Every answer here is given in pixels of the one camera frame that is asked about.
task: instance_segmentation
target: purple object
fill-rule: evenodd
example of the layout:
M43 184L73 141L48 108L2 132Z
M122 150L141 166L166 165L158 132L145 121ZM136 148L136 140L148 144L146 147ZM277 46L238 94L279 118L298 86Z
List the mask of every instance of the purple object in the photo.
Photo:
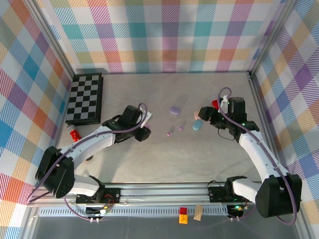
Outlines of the purple object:
M172 106L171 108L169 108L169 112L172 114L172 115L179 115L180 114L180 109L176 106Z

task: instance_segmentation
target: checkered board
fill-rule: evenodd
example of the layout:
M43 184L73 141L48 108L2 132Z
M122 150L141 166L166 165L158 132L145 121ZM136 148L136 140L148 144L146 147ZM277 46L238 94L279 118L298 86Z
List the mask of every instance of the checkered board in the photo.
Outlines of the checkered board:
M101 122L102 74L76 75L73 78L66 123L86 125Z

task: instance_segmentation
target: gray floor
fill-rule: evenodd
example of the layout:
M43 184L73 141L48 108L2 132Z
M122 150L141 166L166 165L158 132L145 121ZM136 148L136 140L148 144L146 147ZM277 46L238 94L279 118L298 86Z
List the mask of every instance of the gray floor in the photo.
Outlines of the gray floor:
M291 216L283 219L290 221ZM262 218L258 212L239 222L226 216L203 216L187 225L178 217L111 217L89 223L76 217L40 217L34 239L297 239L295 226L285 226L277 218Z
M245 73L104 76L102 122L121 114L127 105L143 102L153 114L152 133L144 142L132 138L101 150L76 173L93 175L103 182L207 182L237 175L259 181L257 170L239 144L220 138L208 123L199 131L192 129L194 112L210 105L225 86L233 90L233 96L245 99L248 119L260 126ZM180 107L181 114L171 115L171 106ZM78 131L86 136L98 126L79 126ZM70 143L65 127L59 146Z

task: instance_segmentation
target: colorful plaid wall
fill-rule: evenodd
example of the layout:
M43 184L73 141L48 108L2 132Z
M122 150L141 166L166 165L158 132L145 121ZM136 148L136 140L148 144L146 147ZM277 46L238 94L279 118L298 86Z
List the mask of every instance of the colorful plaid wall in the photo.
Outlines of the colorful plaid wall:
M319 238L319 0L299 0L257 77L281 161L303 179Z
M110 73L247 71L283 2L38 0L74 69Z
M15 239L70 79L22 0L0 1L0 239Z

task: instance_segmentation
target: purple cable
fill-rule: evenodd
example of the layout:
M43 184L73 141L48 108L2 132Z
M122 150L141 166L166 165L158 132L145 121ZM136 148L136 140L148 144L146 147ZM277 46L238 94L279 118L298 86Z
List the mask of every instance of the purple cable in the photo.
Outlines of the purple cable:
M219 99L220 96L221 96L221 93L224 91L224 90L229 90L229 95L227 95L227 97L230 97L231 94L232 94L232 91L229 87L224 87L222 88L219 93L218 93L218 96L217 98ZM228 117L225 112L222 110L221 106L220 106L220 102L217 101L217 104L218 104L218 107L219 107L219 110L221 112L221 114L229 121L231 122L232 124L240 127L241 129L245 130L250 136L253 137L253 139L257 142L257 144L260 145L260 147L262 148L262 150L264 151L264 153L267 155L267 157L269 158L269 160L271 161L272 165L274 166L274 168L277 170L277 172L279 173L279 175L282 177L284 183L285 183L285 186L288 190L288 193L289 193L289 196L290 196L290 199L291 199L291 202L292 202L292 206L293 206L293 219L291 222L286 222L284 220L282 220L280 217L277 216L277 218L279 219L279 221L281 221L283 224L287 225L287 226L292 226L293 224L295 224L296 220L297 220L297 206L296 206L296 202L295 202L295 198L294 198L294 195L293 195L293 192L291 190L291 187L287 181L287 179L285 178L284 174L282 173L282 171L280 170L280 168L277 166L276 162L273 160L272 156L270 155L270 153L268 152L268 150L266 149L266 147L262 144L262 142L258 139L258 137L256 135L254 135L250 130L248 130L246 127L244 127L243 125L233 121L230 117Z
M34 193L42 186L42 184L44 183L44 181L49 177L50 173L54 170L54 168L56 167L56 165L71 151L73 151L77 146L79 146L80 144L88 141L89 139L92 139L94 137L97 137L99 135L102 135L102 134L108 134L108 133L127 133L127 132L131 132L135 129L137 129L138 127L140 127L142 125L142 123L145 121L146 117L147 117L147 114L148 114L148 107L144 104L144 103L140 103L139 104L139 108L140 106L143 105L144 108L145 108L145 115L144 115L144 118L136 125L134 126L133 128L130 128L130 129L126 129L126 130L108 130L108 131L102 131L102 132L99 132L97 134L94 134L94 135L91 135L89 137L86 137L86 138L83 138L82 140L79 140L77 141L70 149L68 149L64 154L62 154L54 163L53 165L50 167L50 169L47 171L47 173L44 175L44 177L42 178L42 180L39 182L39 184L34 188L34 190L31 192L31 194L29 195L29 197L27 198L26 200L26 203L28 204L29 202L33 202L35 201L36 199L39 199L45 195L47 195L48 193L44 193L42 194L41 196L33 199L32 201L30 201L31 197L34 195Z

